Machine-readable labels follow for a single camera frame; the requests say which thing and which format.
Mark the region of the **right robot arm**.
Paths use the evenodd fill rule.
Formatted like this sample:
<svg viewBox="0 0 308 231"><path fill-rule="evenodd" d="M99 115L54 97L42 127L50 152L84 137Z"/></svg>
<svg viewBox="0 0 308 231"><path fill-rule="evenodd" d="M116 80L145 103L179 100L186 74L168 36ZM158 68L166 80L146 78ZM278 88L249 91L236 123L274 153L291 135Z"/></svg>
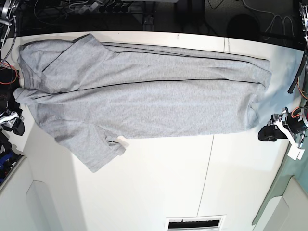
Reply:
<svg viewBox="0 0 308 231"><path fill-rule="evenodd" d="M19 71L8 62L16 38L16 11L19 0L2 0L0 2L0 48L3 49L9 32L13 29L13 41L7 54L0 58L0 126L3 130L22 136L25 132L22 109L13 96L13 91L20 83Z"/></svg>

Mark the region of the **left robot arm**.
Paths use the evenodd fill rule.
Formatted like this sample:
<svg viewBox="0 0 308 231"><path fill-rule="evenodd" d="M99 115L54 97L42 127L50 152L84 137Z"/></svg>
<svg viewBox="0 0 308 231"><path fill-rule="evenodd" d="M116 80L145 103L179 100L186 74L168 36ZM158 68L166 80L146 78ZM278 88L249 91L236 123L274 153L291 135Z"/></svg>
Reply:
<svg viewBox="0 0 308 231"><path fill-rule="evenodd" d="M298 10L302 23L303 40L305 41L305 49L298 71L292 81L287 93L292 94L295 88L298 88L300 95L307 100L308 93L300 87L300 76L304 72L308 75L308 5L301 0L298 1ZM279 139L289 139L294 141L300 136L300 143L305 138L308 130L308 103L303 106L294 108L289 111L287 107L282 109L280 114L273 114L267 123L258 133L260 141L275 142Z"/></svg>

